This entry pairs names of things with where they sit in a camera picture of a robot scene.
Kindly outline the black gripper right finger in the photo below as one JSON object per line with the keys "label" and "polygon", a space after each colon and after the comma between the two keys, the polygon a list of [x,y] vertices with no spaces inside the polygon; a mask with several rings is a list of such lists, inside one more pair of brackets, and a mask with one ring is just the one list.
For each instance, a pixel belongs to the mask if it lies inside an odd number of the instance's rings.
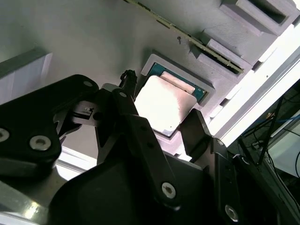
{"label": "black gripper right finger", "polygon": [[204,188],[206,225],[298,225],[296,215],[276,194],[248,155],[229,156],[213,137],[201,112],[192,109],[180,125],[185,152],[200,166]]}

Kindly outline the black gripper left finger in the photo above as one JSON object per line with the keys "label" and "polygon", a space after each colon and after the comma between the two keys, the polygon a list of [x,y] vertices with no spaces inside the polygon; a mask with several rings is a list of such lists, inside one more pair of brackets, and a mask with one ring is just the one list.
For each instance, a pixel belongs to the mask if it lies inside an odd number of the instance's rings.
{"label": "black gripper left finger", "polygon": [[82,125],[96,130],[102,163],[126,158],[143,174],[155,200],[181,206],[175,176],[149,122],[134,106],[136,75],[127,70],[107,90],[83,75],[72,75],[0,107],[0,174],[13,182],[50,175],[62,152],[61,140]]}

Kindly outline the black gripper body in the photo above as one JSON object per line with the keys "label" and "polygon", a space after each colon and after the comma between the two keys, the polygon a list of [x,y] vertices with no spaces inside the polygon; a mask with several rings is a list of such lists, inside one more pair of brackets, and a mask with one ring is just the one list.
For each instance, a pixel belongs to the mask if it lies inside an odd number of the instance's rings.
{"label": "black gripper body", "polygon": [[159,204],[142,171],[117,158],[78,175],[59,189],[50,204],[52,225],[223,225],[213,184],[200,167],[166,154],[178,181],[181,207]]}

